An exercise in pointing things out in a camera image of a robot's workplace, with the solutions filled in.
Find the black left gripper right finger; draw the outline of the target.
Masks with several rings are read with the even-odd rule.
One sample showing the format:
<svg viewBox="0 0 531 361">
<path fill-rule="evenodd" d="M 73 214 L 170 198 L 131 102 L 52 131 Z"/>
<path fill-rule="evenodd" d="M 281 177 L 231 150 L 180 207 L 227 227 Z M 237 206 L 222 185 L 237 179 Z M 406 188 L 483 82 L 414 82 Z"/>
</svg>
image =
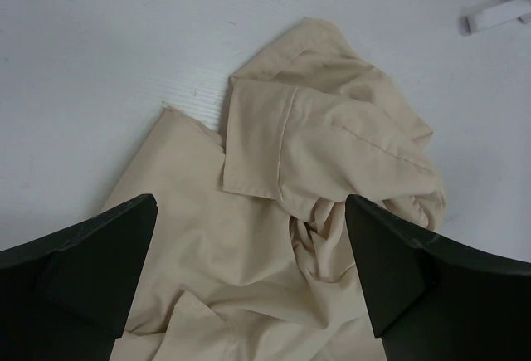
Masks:
<svg viewBox="0 0 531 361">
<path fill-rule="evenodd" d="M 345 217 L 388 359 L 529 359 L 529 263 L 453 241 L 358 195 L 347 198 Z"/>
</svg>

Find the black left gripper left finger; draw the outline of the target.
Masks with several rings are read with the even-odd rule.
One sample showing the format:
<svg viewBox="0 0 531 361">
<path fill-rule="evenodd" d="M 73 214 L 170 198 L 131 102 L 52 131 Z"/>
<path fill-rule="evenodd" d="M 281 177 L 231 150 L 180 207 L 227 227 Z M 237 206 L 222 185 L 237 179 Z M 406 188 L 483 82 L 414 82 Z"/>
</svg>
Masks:
<svg viewBox="0 0 531 361">
<path fill-rule="evenodd" d="M 1 358 L 107 360 L 158 215 L 142 194 L 1 253 Z"/>
</svg>

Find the beige trousers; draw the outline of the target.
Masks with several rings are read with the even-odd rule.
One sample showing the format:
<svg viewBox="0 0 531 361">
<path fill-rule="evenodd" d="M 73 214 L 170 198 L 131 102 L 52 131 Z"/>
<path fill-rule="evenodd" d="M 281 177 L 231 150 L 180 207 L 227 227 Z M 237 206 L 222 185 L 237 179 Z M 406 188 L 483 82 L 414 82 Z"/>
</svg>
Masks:
<svg viewBox="0 0 531 361">
<path fill-rule="evenodd" d="M 167 108 L 107 200 L 158 204 L 114 360 L 382 360 L 345 225 L 362 195 L 429 230 L 431 128 L 330 22 L 231 76 L 219 135 Z"/>
</svg>

